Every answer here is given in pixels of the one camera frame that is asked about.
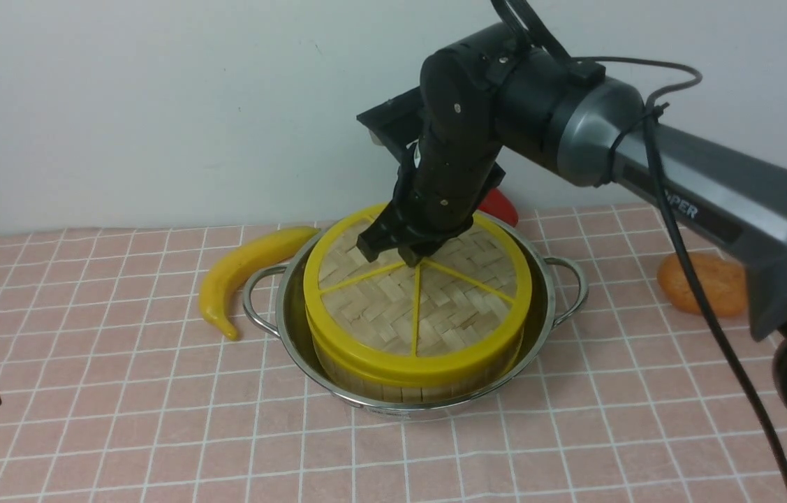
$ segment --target yellow steamer rim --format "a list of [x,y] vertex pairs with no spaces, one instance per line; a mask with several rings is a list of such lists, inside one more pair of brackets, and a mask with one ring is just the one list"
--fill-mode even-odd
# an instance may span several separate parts
[[307,319],[329,378],[368,398],[421,402],[466,394],[508,372],[533,296],[514,239],[477,213],[469,231],[418,267],[395,249],[369,263],[355,240],[383,208],[330,227],[304,268]]

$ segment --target yellow banana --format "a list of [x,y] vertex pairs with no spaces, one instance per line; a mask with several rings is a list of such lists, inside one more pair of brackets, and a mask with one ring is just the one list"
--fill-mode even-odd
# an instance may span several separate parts
[[246,242],[220,258],[207,272],[198,294],[204,320],[220,329],[229,340],[237,340],[237,328],[228,319],[234,293],[257,270],[295,255],[317,232],[319,229],[314,227],[288,227]]

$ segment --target white grout line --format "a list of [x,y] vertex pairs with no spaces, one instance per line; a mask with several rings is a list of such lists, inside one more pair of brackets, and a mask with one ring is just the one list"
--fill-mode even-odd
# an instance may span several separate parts
[[[619,212],[617,212],[616,210],[614,211],[614,218],[617,220],[617,225],[619,225],[620,229],[623,229],[623,222],[620,220]],[[632,242],[630,242],[629,240],[626,241],[629,242],[629,251],[630,252],[635,251]],[[635,259],[635,264],[639,267],[639,270],[643,270],[642,262],[639,261],[638,258]],[[651,295],[655,296],[656,298],[656,293],[653,291],[653,287],[651,286],[651,284],[649,284],[649,289],[651,289]],[[610,299],[610,293],[608,293],[608,300],[610,300],[610,304],[613,305],[613,299]],[[617,316],[616,311],[614,311],[614,318],[617,319],[617,325],[619,325],[620,333],[623,335],[624,338],[626,338],[626,328],[623,327],[623,322],[620,321],[620,318],[619,316]],[[670,442],[668,442],[668,440],[670,440],[670,437],[667,436],[667,432],[663,427],[663,421],[661,420],[661,415],[657,411],[657,407],[655,407],[654,405],[654,400],[651,395],[651,391],[648,389],[648,381],[645,380],[645,376],[642,375],[641,367],[639,366],[638,360],[635,357],[635,352],[632,350],[632,344],[629,344],[629,340],[626,340],[626,349],[629,351],[629,356],[632,358],[632,364],[633,366],[635,366],[636,374],[638,375],[639,380],[642,382],[643,388],[645,388],[645,397],[648,398],[648,402],[651,403],[649,405],[651,407],[651,412],[654,414],[654,420],[657,421],[657,428],[661,433],[661,437],[663,439],[663,443],[665,447],[667,448],[667,452],[668,454],[670,454],[670,461],[672,461],[672,464],[675,468],[675,473],[678,474],[678,477],[682,481],[682,488],[684,489],[684,494],[686,495],[688,501],[692,501],[693,497],[691,496],[691,491],[688,489],[688,483],[684,478],[684,475],[681,473],[681,470],[678,465],[678,459],[675,457],[675,453],[673,452],[672,445],[670,445]],[[607,420],[607,414],[604,414],[604,421],[606,420]]]
[[[580,232],[582,232],[582,220],[579,219],[579,216],[576,217],[576,223],[579,226]],[[583,237],[582,239],[585,241],[585,246],[589,249],[589,255],[594,256],[594,252],[591,249],[591,243],[589,243],[589,240],[585,237]],[[592,261],[591,263],[592,266],[595,267],[595,271],[598,273],[598,276],[600,277],[601,270],[600,268],[598,268],[598,262]],[[610,303],[610,306],[613,307],[614,302],[613,299],[610,298],[610,292],[608,292],[607,289],[604,289],[604,292],[607,294],[608,302]],[[616,312],[614,312],[614,318],[617,318],[617,324],[619,324],[619,317],[617,317]],[[570,327],[574,330],[574,333],[576,334],[576,338],[579,339],[580,338],[579,331],[576,329],[576,324],[570,323]],[[598,402],[598,413],[601,414],[601,420],[604,421],[604,430],[606,430],[608,434],[608,440],[610,440],[610,445],[613,445],[614,459],[616,459],[617,461],[617,468],[619,468],[620,477],[623,477],[623,484],[625,484],[626,487],[629,487],[629,478],[626,476],[626,469],[623,468],[623,460],[620,458],[619,449],[617,449],[617,446],[614,445],[613,430],[610,429],[610,422],[607,420],[607,415],[604,414],[604,407],[603,407],[604,404],[603,402],[601,402],[601,395],[598,394],[598,385],[595,383],[595,379],[592,379],[591,365],[589,364],[589,359],[585,354],[585,347],[584,347],[584,343],[582,343],[582,340],[579,341],[579,353],[582,354],[582,362],[585,363],[586,373],[589,376],[589,381],[591,382],[591,390],[595,394],[595,401]],[[630,503],[635,503],[635,497],[633,496],[632,491],[626,490],[626,494],[629,496]]]
[[[135,240],[135,236],[136,236],[136,234],[133,233],[133,235],[129,238],[129,245],[127,246],[127,256],[128,256],[129,251],[132,249],[132,242]],[[164,251],[166,250],[167,244],[169,242],[170,242],[170,233],[167,233],[167,238],[163,242]],[[163,265],[163,256],[161,256],[161,261],[160,261],[160,263],[157,266],[158,274],[160,274],[160,267],[161,267],[161,265]],[[121,270],[123,270],[124,267],[126,267],[126,258],[123,258],[123,262],[121,264]],[[113,287],[113,292],[111,293],[111,298],[112,299],[117,294],[117,286],[118,286],[118,284],[119,284],[119,278],[117,278],[117,281],[115,282],[115,287]],[[154,294],[154,291],[156,289],[157,289],[157,276],[154,277],[154,284],[151,285],[151,294]],[[142,333],[145,331],[144,321],[145,321],[145,319],[147,319],[148,311],[150,309],[151,309],[151,300],[148,300],[147,304],[145,305],[145,313],[142,315],[143,323],[140,324],[139,329],[138,329],[138,334],[135,335],[135,346],[133,346],[134,350],[132,351],[132,353],[135,353],[135,348],[138,347],[139,341],[142,340]],[[105,324],[106,321],[107,321],[107,311],[105,311],[105,318],[102,319],[102,324]],[[119,408],[121,407],[121,404],[123,403],[123,395],[126,394],[126,386],[129,383],[129,375],[131,375],[131,373],[132,373],[132,368],[134,366],[134,362],[135,362],[135,357],[134,356],[129,357],[129,364],[128,364],[127,368],[126,368],[126,375],[124,376],[124,379],[123,379],[123,382],[122,382],[122,385],[121,385],[121,389],[119,389],[119,397],[117,398],[117,405],[115,407],[115,413],[113,414],[113,417],[111,419],[111,426],[108,428],[108,434],[107,434],[107,437],[105,438],[105,448],[102,449],[101,459],[99,459],[99,461],[98,461],[98,468],[96,469],[96,477],[94,477],[94,479],[92,481],[92,491],[89,494],[89,501],[90,501],[90,503],[92,501],[94,501],[94,498],[96,497],[96,488],[98,487],[98,479],[102,476],[102,470],[105,467],[105,458],[107,456],[109,446],[111,445],[111,437],[113,436],[113,430],[115,430],[115,426],[117,424],[117,418],[119,417],[119,415],[118,415]]]
[[[204,238],[202,239],[202,242],[201,242],[202,252],[201,252],[201,255],[198,255],[198,263],[201,263],[201,258],[204,257],[203,248],[206,245],[206,242],[207,242],[207,231],[205,230],[204,231]],[[239,237],[239,245],[241,245],[241,243],[243,243],[243,242],[244,242],[244,227],[241,227],[241,233],[240,233],[240,237]],[[198,276],[195,276],[195,284],[192,284],[192,287],[191,287],[193,293],[194,293],[195,288],[197,286],[198,286]],[[182,337],[184,335],[185,334],[180,334],[179,335],[179,345],[180,346],[182,345]],[[211,391],[210,391],[210,405],[207,408],[207,420],[206,420],[206,423],[204,425],[204,437],[202,438],[202,441],[201,441],[201,444],[202,444],[201,445],[201,454],[200,454],[200,456],[198,458],[198,471],[195,472],[195,490],[194,490],[194,493],[192,493],[192,496],[191,496],[192,501],[198,501],[198,490],[201,489],[201,471],[204,469],[204,455],[205,455],[205,453],[207,451],[207,446],[210,445],[210,444],[207,443],[207,440],[210,437],[210,419],[212,417],[212,413],[214,413],[214,407],[215,407],[214,404],[216,403],[216,387],[219,385],[219,381],[220,381],[220,364],[221,364],[221,362],[223,362],[223,350],[224,350],[225,346],[226,346],[226,344],[224,344],[224,341],[220,341],[220,344],[219,344],[220,351],[219,351],[219,354],[217,354],[217,356],[216,356],[216,365],[214,366],[214,385],[211,387]]]
[[[154,286],[155,287],[157,287],[157,281],[158,281],[158,279],[160,279],[160,276],[161,276],[161,267],[163,267],[163,258],[166,257],[166,249],[167,249],[167,246],[169,246],[169,244],[170,244],[170,233],[167,232],[166,241],[163,242],[163,255],[161,255],[160,264],[158,264],[158,266],[157,266],[157,273],[154,275]],[[198,283],[198,275],[195,274],[195,277],[193,277],[192,280],[191,280],[191,292],[192,293],[194,293],[195,285],[197,283]],[[185,307],[185,312],[188,313],[189,311],[191,311],[191,303],[192,302],[197,302],[197,301],[198,300],[196,300],[195,296],[189,296],[189,304]],[[145,318],[147,318],[147,315],[148,315],[148,312],[147,312],[147,309],[146,309],[145,310]],[[167,391],[163,392],[163,404],[161,405],[161,410],[160,410],[160,413],[159,413],[159,415],[157,417],[157,429],[156,429],[156,432],[154,432],[154,445],[151,446],[151,454],[148,456],[148,468],[147,468],[147,471],[145,471],[145,477],[142,480],[142,496],[141,496],[141,499],[140,499],[141,503],[145,503],[145,494],[147,494],[148,487],[151,486],[151,484],[148,483],[148,479],[151,477],[151,471],[154,468],[154,453],[156,453],[156,450],[157,450],[157,439],[160,439],[160,436],[161,436],[161,427],[163,427],[163,415],[164,415],[164,413],[166,413],[167,401],[170,400],[170,392],[172,392],[172,382],[173,382],[173,379],[176,377],[176,363],[179,362],[179,348],[182,347],[182,338],[185,337],[185,325],[186,325],[186,323],[185,323],[185,321],[183,321],[182,322],[182,331],[180,331],[180,334],[179,334],[179,343],[176,344],[176,349],[174,350],[175,351],[175,356],[173,356],[172,368],[170,368],[170,378],[167,379]]]
[[[27,242],[29,242],[29,241],[30,241],[30,236],[27,236],[27,241],[25,242],[25,244]],[[57,254],[57,252],[58,252],[58,247],[56,246],[55,250],[54,250],[54,253]],[[7,274],[7,276],[5,277],[5,281],[6,282],[8,282],[8,278],[11,277],[11,271],[9,271],[9,274]],[[41,284],[40,284],[40,286],[36,287],[36,292],[33,295],[33,299],[36,299],[36,296],[39,296],[40,287],[42,287]],[[32,312],[32,311],[33,311],[32,309],[29,309],[29,311],[27,311],[27,313],[24,314],[24,318],[23,318],[22,322],[20,322],[20,323],[22,323],[22,325],[27,322],[27,317],[29,317],[30,312]],[[9,344],[9,348],[8,348],[8,353],[5,353],[5,360],[8,360],[8,358],[10,358],[11,352],[14,350],[14,344],[15,344],[16,341],[17,341],[17,337],[14,337],[13,340],[11,340],[11,344]],[[52,341],[52,350],[54,350],[54,345],[55,345],[55,343],[57,341],[58,341],[58,337],[55,337],[54,341]],[[1,372],[3,372],[4,368],[5,368],[5,362],[3,361],[3,364],[0,365],[0,376],[1,376]],[[42,368],[39,369],[39,376],[38,376],[38,378],[36,378],[36,385],[37,386],[39,386],[39,384],[42,382],[44,374],[45,374],[45,363],[43,363]],[[30,414],[30,407],[33,407],[33,400],[34,400],[34,398],[36,398],[36,392],[35,391],[30,393],[30,398],[29,398],[29,401],[27,402],[27,407],[24,408],[24,415],[22,415],[22,421],[23,421],[24,418],[27,417],[27,414]],[[21,429],[22,429],[22,426],[19,425],[17,427],[17,430],[14,432],[13,438],[11,439],[11,445],[9,446],[9,449],[8,449],[8,451],[5,454],[6,455],[5,461],[3,461],[3,464],[1,464],[1,467],[0,467],[0,481],[1,481],[1,477],[3,477],[3,474],[5,474],[5,467],[8,466],[8,462],[10,460],[9,456],[11,456],[11,451],[14,450],[14,446],[17,443],[17,439],[19,439],[19,437],[20,437],[20,430]],[[44,481],[43,481],[42,489],[45,490],[45,482]]]
[[[272,281],[272,290],[269,290],[269,312],[274,311],[274,300],[275,300],[275,276],[270,277]],[[253,478],[253,458],[256,456],[256,429],[260,424],[260,401],[263,400],[263,377],[265,376],[265,366],[266,366],[266,353],[269,351],[269,338],[264,337],[263,341],[263,357],[262,361],[260,362],[260,380],[259,384],[256,387],[256,406],[254,407],[253,411],[253,441],[250,442],[250,459],[247,461],[247,493],[246,493],[246,501],[250,501],[250,481]]]
[[[541,223],[541,220],[539,220],[538,224],[539,224],[539,232],[540,232],[541,236],[543,236],[543,239],[545,239],[545,231],[543,230],[543,224]],[[549,251],[549,248],[547,248],[547,245],[546,245],[545,246],[546,255],[547,255],[547,251]],[[561,325],[560,328],[561,328],[561,330],[566,329],[566,327],[564,327],[563,324]],[[543,344],[543,349],[541,349],[541,351],[545,351],[545,344]],[[573,503],[577,503],[576,502],[576,492],[575,492],[575,488],[573,487],[573,477],[570,476],[570,466],[569,466],[568,462],[566,462],[566,453],[564,451],[564,443],[561,441],[560,432],[558,431],[558,421],[555,420],[555,411],[552,408],[552,396],[549,394],[549,386],[547,386],[547,379],[546,379],[546,376],[545,376],[545,368],[543,366],[543,361],[539,357],[537,357],[537,362],[539,362],[539,368],[540,368],[540,370],[539,370],[539,379],[540,379],[541,383],[543,383],[543,392],[545,393],[545,407],[546,407],[547,411],[549,412],[549,421],[552,422],[552,431],[555,434],[555,441],[558,443],[558,452],[560,454],[561,464],[563,465],[564,475],[566,477],[566,487],[568,487],[568,491],[569,491],[569,494],[570,494],[570,500],[573,501]],[[515,491],[515,493],[518,493],[518,491],[519,491],[519,489],[517,487],[517,484],[515,484],[514,491]]]

